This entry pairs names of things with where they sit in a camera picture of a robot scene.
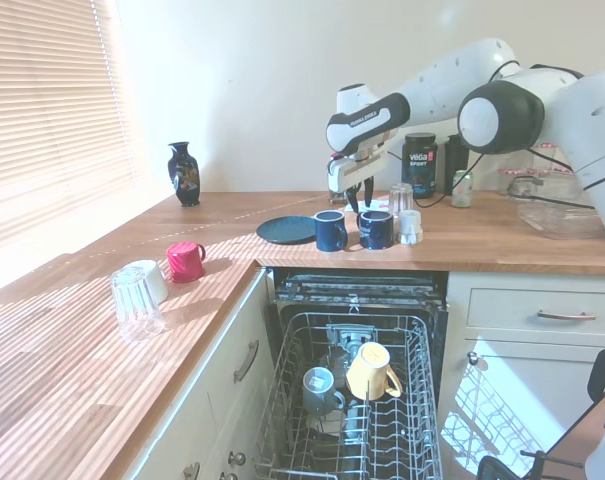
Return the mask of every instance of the black vase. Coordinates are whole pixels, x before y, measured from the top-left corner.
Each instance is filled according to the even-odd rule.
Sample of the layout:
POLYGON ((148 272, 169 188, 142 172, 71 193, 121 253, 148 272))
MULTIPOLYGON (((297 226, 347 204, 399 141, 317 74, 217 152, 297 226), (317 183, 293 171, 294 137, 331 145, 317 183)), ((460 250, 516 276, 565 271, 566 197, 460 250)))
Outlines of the black vase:
POLYGON ((189 142, 170 143, 173 157, 169 160, 169 177, 173 182, 175 196, 183 207, 192 207, 200 203, 200 169, 187 146, 189 142))

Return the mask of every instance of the black container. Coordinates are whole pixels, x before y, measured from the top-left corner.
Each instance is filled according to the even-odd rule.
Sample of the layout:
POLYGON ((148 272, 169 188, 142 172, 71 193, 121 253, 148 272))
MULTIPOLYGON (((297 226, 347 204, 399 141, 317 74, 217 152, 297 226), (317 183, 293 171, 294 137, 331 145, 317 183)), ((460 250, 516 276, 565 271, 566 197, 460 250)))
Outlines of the black container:
POLYGON ((409 133, 402 146, 402 183, 413 185, 415 198, 435 193, 435 157, 438 146, 434 133, 409 133))
POLYGON ((175 196, 183 207, 200 203, 200 169, 187 147, 189 142, 171 143, 173 157, 169 160, 169 177, 175 189, 175 196))
POLYGON ((469 149, 460 135, 451 135, 444 143, 444 193, 453 195, 453 176, 469 165, 469 149))

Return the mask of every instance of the yellow mug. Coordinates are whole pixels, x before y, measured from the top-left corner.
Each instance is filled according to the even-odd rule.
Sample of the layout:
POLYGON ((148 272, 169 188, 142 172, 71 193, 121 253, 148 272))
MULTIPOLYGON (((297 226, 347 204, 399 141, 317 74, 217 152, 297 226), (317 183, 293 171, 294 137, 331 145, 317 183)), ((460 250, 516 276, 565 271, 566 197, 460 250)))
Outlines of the yellow mug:
POLYGON ((376 342, 367 342, 360 347, 351 368, 346 374, 346 383, 351 393, 360 400, 377 400, 384 393, 393 397, 402 395, 402 384, 389 362, 389 351, 376 342))

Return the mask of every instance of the butcher block countertop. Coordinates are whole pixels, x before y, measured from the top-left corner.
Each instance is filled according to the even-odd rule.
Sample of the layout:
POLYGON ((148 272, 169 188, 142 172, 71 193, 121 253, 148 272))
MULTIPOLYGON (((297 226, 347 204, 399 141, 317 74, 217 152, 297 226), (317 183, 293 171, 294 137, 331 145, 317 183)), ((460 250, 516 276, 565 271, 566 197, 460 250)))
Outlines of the butcher block countertop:
POLYGON ((254 233, 268 219, 329 208, 319 193, 204 194, 192 208, 171 197, 0 290, 0 479, 120 478, 256 266, 605 275, 604 239, 546 239, 492 193, 476 193, 470 209, 447 199, 423 211, 414 247, 362 250, 353 213, 343 252, 254 233), (207 275, 171 283, 166 330, 128 345, 109 275, 142 258, 166 271, 165 251, 180 241, 206 246, 207 275))

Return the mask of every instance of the grey mug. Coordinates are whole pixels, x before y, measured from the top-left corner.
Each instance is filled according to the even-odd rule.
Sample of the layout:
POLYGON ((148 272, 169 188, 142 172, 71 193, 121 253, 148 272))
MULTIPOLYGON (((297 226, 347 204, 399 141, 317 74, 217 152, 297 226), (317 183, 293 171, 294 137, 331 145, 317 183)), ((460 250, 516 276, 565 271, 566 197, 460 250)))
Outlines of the grey mug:
POLYGON ((333 374, 328 368, 313 367, 302 380, 302 404, 312 415, 323 417, 336 408, 344 408, 344 395, 335 389, 333 374))

